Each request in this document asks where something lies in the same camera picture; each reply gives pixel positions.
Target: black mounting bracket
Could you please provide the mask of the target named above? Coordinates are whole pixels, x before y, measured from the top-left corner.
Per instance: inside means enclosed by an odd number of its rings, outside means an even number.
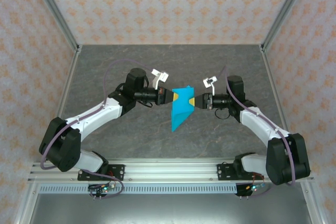
[[[109,175],[112,177],[115,177],[121,181],[124,180],[124,175],[125,175],[125,165],[111,165],[109,164],[107,166],[107,171],[105,175]],[[96,176],[92,175],[89,173],[84,172],[83,170],[80,170],[78,172],[78,181],[110,181],[111,179],[101,177],[101,176]]]
[[[253,173],[243,173],[238,175],[234,164],[218,164],[217,165],[217,176],[218,180],[252,180],[254,177]]]
[[[253,191],[251,190],[251,184],[244,184],[244,185],[236,185],[237,187],[237,195],[238,197],[248,197],[251,196]]]

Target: enclosure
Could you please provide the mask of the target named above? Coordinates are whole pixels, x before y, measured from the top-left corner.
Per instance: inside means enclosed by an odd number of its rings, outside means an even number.
[[[176,223],[336,221],[336,0],[1,0],[0,5],[3,220],[59,223],[57,209],[63,222],[94,221],[85,212],[100,207],[88,195],[86,202],[80,193],[59,191],[83,186],[78,170],[43,172],[35,163],[41,158],[38,148],[53,118],[71,118],[104,99],[104,73],[111,62],[131,59],[167,72],[167,81],[160,83],[165,88],[191,86],[195,96],[211,92],[203,79],[212,76],[219,77],[216,93],[226,93],[219,73],[227,66],[228,74],[242,77],[246,98],[264,115],[304,137],[311,174],[295,187],[279,186],[249,202],[236,201],[235,190],[197,193],[194,183],[221,186],[216,164],[243,153],[265,155],[265,144],[232,116],[220,120],[215,110],[195,108],[172,132],[171,104],[137,104],[89,134],[81,148],[125,164],[127,186],[184,183],[193,193],[125,192],[110,199],[120,208],[99,221],[138,223],[148,216],[153,223],[160,218]],[[105,82],[108,92],[136,67],[141,68],[134,62],[113,65]],[[146,74],[151,83],[155,76]],[[217,115],[225,118],[228,112]],[[236,189],[237,182],[228,183]],[[77,207],[79,202],[87,211]],[[287,219],[265,206],[270,202],[288,212]],[[231,208],[216,215],[220,204]],[[257,211],[247,210],[252,206]],[[134,211],[128,215],[125,208]],[[245,217],[234,211],[239,208],[247,211]],[[264,211],[272,219],[262,216]]]

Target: stone-textured surface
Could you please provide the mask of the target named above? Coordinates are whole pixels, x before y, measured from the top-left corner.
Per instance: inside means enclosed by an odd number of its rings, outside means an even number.
[[[79,114],[103,99],[102,79],[108,64],[115,59],[135,59],[170,74],[166,88],[195,87],[195,95],[210,92],[202,80],[218,75],[223,65],[230,74],[242,76],[246,97],[254,101],[275,123],[280,117],[266,68],[257,45],[124,45],[83,46],[66,103],[64,118]],[[120,63],[107,78],[111,92],[124,82],[137,65]],[[217,93],[225,92],[225,82],[216,83]],[[263,143],[235,119],[219,120],[214,111],[195,112],[175,131],[171,131],[172,105],[149,109],[140,104],[128,114],[90,134],[82,144],[113,157],[234,157],[245,152],[264,154]]]

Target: ventilated metal strip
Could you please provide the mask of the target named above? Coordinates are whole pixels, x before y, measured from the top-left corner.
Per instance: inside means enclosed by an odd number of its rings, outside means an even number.
[[[120,185],[109,193],[120,190]],[[41,184],[40,194],[87,194],[84,184]],[[234,183],[215,184],[126,184],[123,194],[233,194],[237,193]]]

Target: metal panel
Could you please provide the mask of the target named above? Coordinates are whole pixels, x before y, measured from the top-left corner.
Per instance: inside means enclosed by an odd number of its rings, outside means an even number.
[[[39,183],[28,185],[26,192],[20,202],[20,206],[14,220],[14,224],[27,224],[30,223],[31,216],[35,208],[38,192],[40,189]]]
[[[60,29],[62,30],[63,34],[65,35],[69,45],[76,50],[77,49],[77,42],[75,37],[73,36],[70,28],[68,27],[63,15],[61,14],[60,10],[58,9],[55,0],[44,0],[49,7],[49,10],[53,14],[57,24],[59,25]]]
[[[57,223],[311,223],[299,185],[277,186],[262,197],[233,194],[121,194],[92,200],[88,195],[39,195],[31,224]]]
[[[327,219],[327,215],[322,205],[321,193],[319,192],[317,183],[301,183],[301,187],[312,223],[332,223],[330,220]]]
[[[108,194],[119,191],[117,185]],[[88,194],[88,185],[83,184],[41,184],[40,194]],[[235,194],[234,183],[214,184],[127,184],[123,194]]]
[[[218,182],[216,165],[232,161],[226,158],[116,158],[110,159],[109,163],[126,166],[125,183],[214,183]],[[71,169],[66,173],[58,169],[45,171],[40,168],[39,163],[35,163],[29,180],[68,183],[77,180],[77,174],[78,169]]]
[[[277,32],[279,31],[282,23],[284,22],[287,14],[289,13],[291,7],[293,6],[295,0],[286,0],[283,4],[278,16],[276,17],[271,29],[269,30],[266,39],[263,43],[263,50],[266,51],[272,43],[272,40],[276,36]]]

